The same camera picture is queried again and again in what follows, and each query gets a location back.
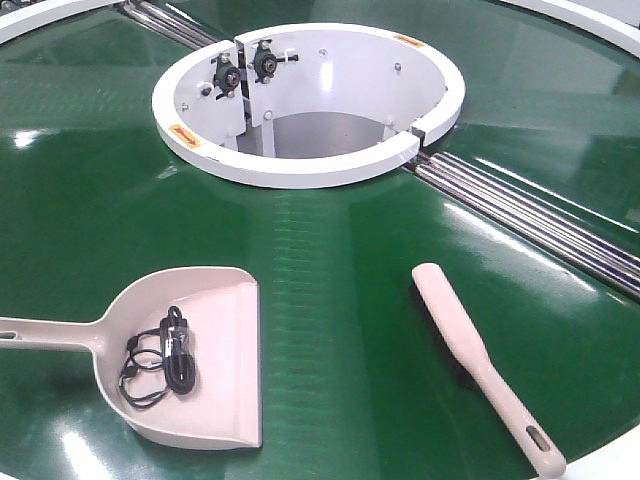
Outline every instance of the beige dustpan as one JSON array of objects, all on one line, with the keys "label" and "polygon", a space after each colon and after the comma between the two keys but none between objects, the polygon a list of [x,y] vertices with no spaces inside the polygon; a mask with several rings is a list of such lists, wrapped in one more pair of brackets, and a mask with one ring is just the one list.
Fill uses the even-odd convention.
[{"label": "beige dustpan", "polygon": [[[118,391],[125,346],[133,335],[158,327],[171,305],[189,321],[196,384],[187,395],[170,392],[149,410],[136,410]],[[0,347],[90,351],[104,399],[154,442],[201,450],[258,447],[258,325],[258,285],[251,275],[229,267],[184,267],[135,281],[95,322],[0,317]],[[131,389],[157,389],[156,377],[138,375]]]}]

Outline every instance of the white circular housing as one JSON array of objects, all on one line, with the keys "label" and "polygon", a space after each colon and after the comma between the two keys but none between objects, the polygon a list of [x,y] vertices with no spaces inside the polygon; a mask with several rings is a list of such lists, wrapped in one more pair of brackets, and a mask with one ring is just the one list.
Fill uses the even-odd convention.
[{"label": "white circular housing", "polygon": [[[242,88],[224,84],[233,75],[218,78],[228,76],[221,64],[241,68]],[[421,141],[453,126],[464,94],[456,66],[421,41],[358,25],[301,24],[187,55],[160,78],[152,105],[165,143],[196,167],[249,185],[316,188],[407,162]],[[318,145],[321,156],[305,151]]]}]

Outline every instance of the beige brush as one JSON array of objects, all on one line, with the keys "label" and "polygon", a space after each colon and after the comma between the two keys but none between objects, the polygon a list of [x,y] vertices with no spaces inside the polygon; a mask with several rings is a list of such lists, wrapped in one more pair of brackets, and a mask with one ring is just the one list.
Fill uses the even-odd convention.
[{"label": "beige brush", "polygon": [[423,263],[412,275],[451,353],[480,386],[538,475],[560,477],[566,469],[564,456],[496,371],[442,269],[435,263]]}]

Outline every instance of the green belt surface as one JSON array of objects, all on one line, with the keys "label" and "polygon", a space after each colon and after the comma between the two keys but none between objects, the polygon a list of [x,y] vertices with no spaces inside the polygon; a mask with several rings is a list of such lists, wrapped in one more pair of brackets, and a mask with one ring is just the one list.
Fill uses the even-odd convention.
[{"label": "green belt surface", "polygon": [[[226,38],[341,21],[427,41],[469,89],[458,126],[434,149],[497,165],[640,250],[640,77],[630,56],[486,2],[176,6]],[[569,53],[549,58],[561,48]],[[403,170],[283,191],[186,164],[160,139],[150,98],[188,52],[108,9],[0,47],[0,315],[90,321],[152,271],[246,269],[260,285],[264,445],[153,444],[104,402],[89,354],[0,350],[0,471],[24,480],[87,478],[86,465],[90,478],[114,479],[534,476],[412,300],[411,268],[425,261],[442,265],[496,367],[568,460],[638,423],[637,303]],[[70,436],[85,448],[69,448]]]}]

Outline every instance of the orange warning label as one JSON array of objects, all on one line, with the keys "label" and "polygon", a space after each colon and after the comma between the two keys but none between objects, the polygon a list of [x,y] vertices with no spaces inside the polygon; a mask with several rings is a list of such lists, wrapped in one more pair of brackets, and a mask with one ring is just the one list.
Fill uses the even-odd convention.
[{"label": "orange warning label", "polygon": [[416,40],[415,38],[407,37],[406,35],[396,35],[394,38],[397,38],[401,42],[408,43],[409,45],[411,45],[413,47],[417,47],[417,48],[424,47],[424,43],[422,43],[420,40]]},{"label": "orange warning label", "polygon": [[183,127],[179,123],[171,125],[169,130],[171,130],[180,140],[186,143],[189,148],[196,148],[200,146],[200,140],[198,140],[186,127]]}]

